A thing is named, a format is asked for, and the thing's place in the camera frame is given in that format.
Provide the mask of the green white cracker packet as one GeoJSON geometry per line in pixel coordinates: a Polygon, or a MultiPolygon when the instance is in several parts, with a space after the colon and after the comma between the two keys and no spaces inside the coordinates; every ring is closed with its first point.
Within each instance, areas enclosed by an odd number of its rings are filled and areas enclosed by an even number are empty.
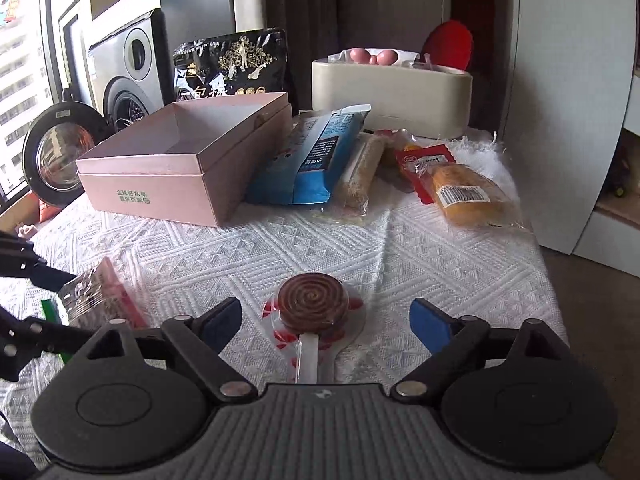
{"type": "Polygon", "coordinates": [[[123,318],[134,328],[149,326],[108,257],[67,282],[53,299],[41,300],[40,304],[47,321],[83,330],[97,330],[113,318],[123,318]]]}

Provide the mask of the swirl lollipop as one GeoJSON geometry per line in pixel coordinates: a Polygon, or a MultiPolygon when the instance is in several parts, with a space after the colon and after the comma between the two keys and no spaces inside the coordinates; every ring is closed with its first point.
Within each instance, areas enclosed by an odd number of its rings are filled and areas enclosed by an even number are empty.
{"type": "Polygon", "coordinates": [[[335,361],[360,335],[366,318],[360,293],[323,273],[289,278],[262,308],[266,335],[296,384],[335,382],[335,361]]]}

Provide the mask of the orange bread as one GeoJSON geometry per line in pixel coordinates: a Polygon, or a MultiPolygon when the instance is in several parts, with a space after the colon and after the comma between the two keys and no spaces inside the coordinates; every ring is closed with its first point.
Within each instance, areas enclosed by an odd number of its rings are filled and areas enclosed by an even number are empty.
{"type": "Polygon", "coordinates": [[[520,207],[493,180],[460,164],[441,164],[428,172],[428,192],[453,226],[525,228],[520,207]]]}

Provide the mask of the small red snack packet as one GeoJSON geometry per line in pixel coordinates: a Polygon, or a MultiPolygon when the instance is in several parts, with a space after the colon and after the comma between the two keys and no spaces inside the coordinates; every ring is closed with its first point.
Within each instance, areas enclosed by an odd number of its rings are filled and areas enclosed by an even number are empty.
{"type": "Polygon", "coordinates": [[[456,162],[445,144],[433,144],[426,148],[414,146],[408,150],[396,151],[395,158],[400,173],[409,181],[413,191],[425,205],[433,203],[430,192],[432,172],[440,166],[456,162]]]}

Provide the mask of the blue snack packet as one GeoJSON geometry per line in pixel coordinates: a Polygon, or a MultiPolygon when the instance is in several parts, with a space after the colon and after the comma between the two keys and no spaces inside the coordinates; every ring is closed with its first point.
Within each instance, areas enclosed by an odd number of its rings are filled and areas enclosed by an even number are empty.
{"type": "Polygon", "coordinates": [[[352,156],[371,111],[357,104],[300,115],[277,154],[258,169],[245,200],[254,205],[309,206],[327,203],[352,156]]]}

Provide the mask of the oat bar clear wrapper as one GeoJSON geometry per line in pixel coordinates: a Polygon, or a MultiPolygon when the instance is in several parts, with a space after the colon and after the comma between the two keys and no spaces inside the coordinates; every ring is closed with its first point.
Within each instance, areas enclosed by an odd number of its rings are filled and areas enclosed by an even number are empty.
{"type": "Polygon", "coordinates": [[[369,191],[386,148],[382,136],[359,133],[350,159],[322,214],[333,221],[359,221],[368,211],[369,191]]]}

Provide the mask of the pink cardboard box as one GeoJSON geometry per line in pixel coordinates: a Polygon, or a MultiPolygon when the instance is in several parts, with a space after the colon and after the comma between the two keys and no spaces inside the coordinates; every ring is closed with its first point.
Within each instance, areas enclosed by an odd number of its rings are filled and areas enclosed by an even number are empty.
{"type": "Polygon", "coordinates": [[[171,103],[78,158],[97,210],[223,226],[293,128],[284,92],[171,103]]]}

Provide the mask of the round washer door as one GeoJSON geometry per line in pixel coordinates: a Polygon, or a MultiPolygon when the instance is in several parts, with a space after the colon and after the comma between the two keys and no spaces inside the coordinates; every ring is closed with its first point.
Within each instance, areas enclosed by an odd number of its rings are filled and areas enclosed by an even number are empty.
{"type": "Polygon", "coordinates": [[[28,187],[43,202],[64,208],[84,192],[76,160],[114,133],[93,107],[59,102],[29,126],[22,167],[28,187]]]}

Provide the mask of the cream tissue box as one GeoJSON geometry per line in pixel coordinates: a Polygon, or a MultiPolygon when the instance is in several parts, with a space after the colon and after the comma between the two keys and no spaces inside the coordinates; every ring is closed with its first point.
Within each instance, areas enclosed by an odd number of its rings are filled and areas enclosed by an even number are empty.
{"type": "Polygon", "coordinates": [[[369,104],[369,130],[406,129],[431,139],[454,139],[469,125],[473,77],[464,70],[416,64],[400,50],[391,66],[345,62],[338,54],[311,63],[311,105],[338,110],[369,104]]]}

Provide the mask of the white cabinet shelf unit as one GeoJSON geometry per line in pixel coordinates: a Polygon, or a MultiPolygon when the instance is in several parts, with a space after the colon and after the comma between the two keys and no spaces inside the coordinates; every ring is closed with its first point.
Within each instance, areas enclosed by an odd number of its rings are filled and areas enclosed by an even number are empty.
{"type": "Polygon", "coordinates": [[[639,229],[597,201],[638,81],[638,0],[512,0],[502,134],[538,242],[631,275],[639,229]]]}

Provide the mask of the grey washing machine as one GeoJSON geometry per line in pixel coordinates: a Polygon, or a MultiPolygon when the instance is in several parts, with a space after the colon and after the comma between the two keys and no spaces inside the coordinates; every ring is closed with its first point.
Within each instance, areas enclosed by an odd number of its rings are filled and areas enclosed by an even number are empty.
{"type": "Polygon", "coordinates": [[[89,47],[94,107],[119,131],[175,99],[165,17],[154,9],[89,47]]]}

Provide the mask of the black plum snack bag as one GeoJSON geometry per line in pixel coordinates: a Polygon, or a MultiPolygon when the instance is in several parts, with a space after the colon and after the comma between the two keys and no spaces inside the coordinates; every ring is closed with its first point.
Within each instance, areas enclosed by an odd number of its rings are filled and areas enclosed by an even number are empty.
{"type": "Polygon", "coordinates": [[[285,92],[298,112],[288,66],[286,32],[279,27],[185,42],[172,55],[177,101],[285,92]]]}

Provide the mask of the white tissue paper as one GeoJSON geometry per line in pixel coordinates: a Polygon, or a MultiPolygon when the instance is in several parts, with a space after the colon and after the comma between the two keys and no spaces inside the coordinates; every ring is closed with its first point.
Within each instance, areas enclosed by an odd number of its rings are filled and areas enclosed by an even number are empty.
{"type": "MultiPolygon", "coordinates": [[[[335,53],[335,54],[329,54],[328,57],[326,58],[326,60],[329,63],[352,63],[352,64],[356,64],[354,62],[352,62],[352,60],[349,57],[349,50],[350,49],[346,49],[341,51],[340,53],[335,53]]],[[[369,52],[371,53],[378,53],[381,50],[384,49],[372,49],[369,48],[367,49],[369,52]]],[[[398,61],[391,66],[399,66],[399,67],[405,67],[405,68],[416,68],[417,70],[432,70],[433,69],[433,65],[431,63],[431,59],[426,56],[425,58],[421,58],[420,55],[418,55],[417,53],[414,52],[410,52],[410,51],[404,51],[404,50],[395,50],[398,53],[398,61]]]]}

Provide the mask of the pink bow ornament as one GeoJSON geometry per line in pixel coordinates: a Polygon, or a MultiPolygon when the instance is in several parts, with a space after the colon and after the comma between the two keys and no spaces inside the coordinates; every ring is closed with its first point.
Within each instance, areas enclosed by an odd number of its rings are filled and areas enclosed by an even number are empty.
{"type": "Polygon", "coordinates": [[[352,48],[349,57],[356,64],[391,66],[398,61],[398,53],[395,50],[384,49],[378,53],[371,53],[367,49],[352,48]]]}

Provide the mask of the red round cushion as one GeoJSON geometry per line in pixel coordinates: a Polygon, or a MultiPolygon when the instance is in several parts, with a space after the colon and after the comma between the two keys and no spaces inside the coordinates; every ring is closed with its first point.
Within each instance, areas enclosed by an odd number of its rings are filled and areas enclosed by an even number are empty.
{"type": "Polygon", "coordinates": [[[433,65],[466,70],[473,54],[473,36],[459,21],[439,24],[426,38],[420,52],[420,61],[433,65]]]}

